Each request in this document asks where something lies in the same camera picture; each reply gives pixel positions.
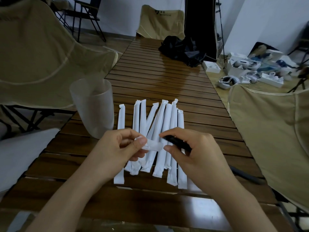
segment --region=fingernail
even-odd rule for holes
[[[170,152],[171,146],[166,145],[166,146],[164,146],[164,148],[163,148],[163,149],[164,149],[164,150],[166,150],[167,152]]]
[[[144,138],[144,137],[141,137],[138,139],[138,142],[141,144],[141,145],[145,145],[147,143],[147,138]]]

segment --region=hand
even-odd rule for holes
[[[106,131],[79,170],[90,171],[88,178],[98,179],[102,185],[113,179],[128,160],[137,161],[138,157],[144,157],[148,151],[141,148],[146,143],[147,139],[132,129]]]
[[[190,156],[184,155],[176,146],[166,145],[164,150],[171,153],[186,175],[202,191],[213,197],[224,193],[231,184],[238,183],[211,134],[181,128],[159,134],[160,137],[166,135],[180,138],[192,148]]]

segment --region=wooden table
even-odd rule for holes
[[[107,75],[113,86],[115,128],[119,104],[126,105],[126,127],[132,127],[133,105],[137,99],[147,99],[147,112],[152,103],[162,99],[179,100],[184,110],[184,126],[211,133],[218,142],[227,162],[256,177],[264,179],[241,135],[229,117],[203,68],[190,68],[169,59],[158,51],[160,40],[134,40]],[[97,143],[90,137],[78,114],[61,129],[28,171],[12,187],[0,203],[1,208],[39,211],[53,193],[84,161]],[[216,202],[207,195],[180,190],[166,183],[163,177],[139,172],[125,172],[125,184],[119,189],[112,181],[104,185],[87,204],[83,216],[107,220],[170,225],[211,230],[228,230],[229,224]],[[270,187],[255,185],[237,177],[250,191],[278,231],[292,231],[275,205]]]

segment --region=chair armrest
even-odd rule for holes
[[[91,6],[89,3],[83,2],[83,1],[79,1],[79,0],[74,0],[76,3],[80,4],[81,6],[87,7],[87,8],[91,8],[91,9],[96,9],[98,10],[98,8]]]

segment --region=plastic cup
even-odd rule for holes
[[[87,131],[100,139],[114,127],[112,85],[102,78],[87,78],[70,86],[73,102]]]

